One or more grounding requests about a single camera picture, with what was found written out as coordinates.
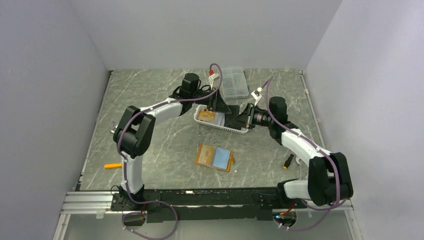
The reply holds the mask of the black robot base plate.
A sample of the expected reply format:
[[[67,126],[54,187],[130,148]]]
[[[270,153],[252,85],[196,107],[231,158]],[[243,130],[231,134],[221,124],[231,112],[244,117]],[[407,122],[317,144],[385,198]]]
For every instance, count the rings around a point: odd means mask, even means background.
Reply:
[[[280,212],[295,213],[306,206],[284,200],[276,187],[146,189],[132,202],[123,191],[112,194],[113,213],[143,212],[148,223],[188,220],[256,219],[271,221]]]

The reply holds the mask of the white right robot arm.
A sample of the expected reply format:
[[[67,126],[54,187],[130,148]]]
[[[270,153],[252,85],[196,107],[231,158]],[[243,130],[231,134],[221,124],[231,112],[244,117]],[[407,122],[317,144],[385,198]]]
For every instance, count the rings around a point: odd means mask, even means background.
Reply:
[[[287,208],[297,200],[331,207],[353,196],[346,156],[341,152],[330,152],[307,138],[289,120],[283,97],[271,97],[266,109],[249,103],[244,110],[238,105],[229,105],[229,110],[225,116],[227,127],[236,130],[251,130],[256,126],[268,128],[272,139],[307,165],[306,180],[290,179],[277,184],[275,200],[280,207]]]

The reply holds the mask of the white plastic basket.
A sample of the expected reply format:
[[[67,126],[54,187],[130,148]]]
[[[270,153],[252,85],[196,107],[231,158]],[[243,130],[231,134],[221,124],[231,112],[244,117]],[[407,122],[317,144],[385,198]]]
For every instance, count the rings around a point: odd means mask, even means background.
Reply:
[[[238,134],[245,134],[249,130],[246,128],[234,129],[229,126],[225,126],[225,114],[220,112],[213,112],[207,110],[206,105],[198,105],[196,107],[196,112],[193,115],[193,119],[200,125],[208,126],[211,128],[216,128],[220,130],[225,130],[229,132],[234,132]]]

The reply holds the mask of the aluminium frame rail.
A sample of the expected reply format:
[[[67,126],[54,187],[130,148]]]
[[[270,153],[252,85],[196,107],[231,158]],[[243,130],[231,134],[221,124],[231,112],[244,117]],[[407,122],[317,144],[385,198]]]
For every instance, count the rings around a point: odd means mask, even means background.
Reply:
[[[164,203],[177,208],[244,207],[255,210],[287,211],[305,209],[300,200],[281,200],[275,187],[147,189],[145,203],[125,199],[118,191],[71,191],[65,196],[62,214],[124,214],[127,212],[167,210]]]

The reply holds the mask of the silver card stack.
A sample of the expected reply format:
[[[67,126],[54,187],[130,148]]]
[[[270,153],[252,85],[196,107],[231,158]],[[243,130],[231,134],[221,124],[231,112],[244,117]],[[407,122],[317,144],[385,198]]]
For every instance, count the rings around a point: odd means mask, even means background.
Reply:
[[[225,114],[224,113],[217,112],[215,114],[215,117],[214,117],[214,120],[213,120],[213,124],[215,126],[223,127],[225,125]]]

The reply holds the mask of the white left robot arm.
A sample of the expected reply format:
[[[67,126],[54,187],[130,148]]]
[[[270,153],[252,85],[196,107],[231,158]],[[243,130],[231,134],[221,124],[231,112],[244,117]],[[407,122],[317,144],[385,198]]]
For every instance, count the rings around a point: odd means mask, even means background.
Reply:
[[[118,189],[129,209],[137,210],[144,203],[143,155],[150,147],[155,126],[184,115],[194,104],[205,105],[212,112],[232,113],[219,89],[201,85],[200,77],[195,73],[187,73],[181,85],[166,100],[144,108],[130,105],[125,109],[114,130],[113,141],[123,163],[123,177]]]

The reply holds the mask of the silver open end wrench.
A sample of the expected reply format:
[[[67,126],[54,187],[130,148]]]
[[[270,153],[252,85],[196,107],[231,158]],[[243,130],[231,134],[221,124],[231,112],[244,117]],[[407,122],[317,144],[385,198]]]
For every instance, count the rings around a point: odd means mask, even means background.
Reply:
[[[302,164],[302,159],[301,159],[299,156],[296,156],[296,157],[295,157],[295,162],[296,162],[298,165],[301,165],[301,164]]]

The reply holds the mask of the orange handled small tool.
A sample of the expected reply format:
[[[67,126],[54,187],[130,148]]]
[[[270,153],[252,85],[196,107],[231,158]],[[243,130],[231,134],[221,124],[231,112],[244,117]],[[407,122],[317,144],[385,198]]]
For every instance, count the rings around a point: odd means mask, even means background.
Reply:
[[[122,163],[109,163],[109,164],[105,164],[104,168],[109,170],[109,169],[117,169],[117,168],[121,168],[123,166]]]

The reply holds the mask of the red handled adjustable wrench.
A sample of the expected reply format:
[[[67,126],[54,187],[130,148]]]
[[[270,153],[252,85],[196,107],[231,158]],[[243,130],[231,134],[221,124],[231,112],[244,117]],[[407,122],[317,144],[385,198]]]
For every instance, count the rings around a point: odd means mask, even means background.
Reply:
[[[109,123],[109,132],[110,132],[110,133],[112,133],[112,134],[114,134],[114,133],[115,133],[115,131],[116,131],[116,129],[117,129],[117,127],[118,127],[118,125],[119,125],[119,123],[118,123],[118,122],[116,122],[116,121],[112,120],[112,121]]]

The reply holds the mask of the yellow tipped black screwdriver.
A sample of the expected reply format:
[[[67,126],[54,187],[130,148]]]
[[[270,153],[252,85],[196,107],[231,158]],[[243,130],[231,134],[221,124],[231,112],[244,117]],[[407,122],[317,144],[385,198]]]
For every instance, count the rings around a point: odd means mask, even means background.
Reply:
[[[287,160],[284,162],[283,169],[287,170],[289,166],[291,165],[294,158],[295,158],[295,155],[291,153],[289,157],[287,158]]]

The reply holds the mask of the clear plastic screw box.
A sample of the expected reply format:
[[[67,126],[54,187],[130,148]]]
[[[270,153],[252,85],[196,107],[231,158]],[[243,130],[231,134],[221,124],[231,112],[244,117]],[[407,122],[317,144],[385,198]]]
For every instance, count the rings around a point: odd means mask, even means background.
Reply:
[[[245,71],[242,67],[223,68],[222,76],[220,94],[224,100],[245,99],[250,95]]]

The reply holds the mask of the orange leather card holder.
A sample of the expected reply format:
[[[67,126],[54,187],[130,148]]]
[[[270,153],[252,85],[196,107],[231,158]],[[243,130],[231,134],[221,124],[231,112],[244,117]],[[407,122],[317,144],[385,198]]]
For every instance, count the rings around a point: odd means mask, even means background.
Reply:
[[[206,168],[215,169],[215,170],[219,170],[219,171],[224,171],[224,172],[229,172],[231,170],[232,164],[235,163],[234,151],[233,150],[214,146],[215,152],[214,152],[212,164],[210,166],[207,166],[207,165],[201,165],[201,164],[196,163],[199,147],[198,147],[196,158],[195,158],[195,161],[194,161],[194,163],[196,165],[203,166],[203,167],[206,167]]]

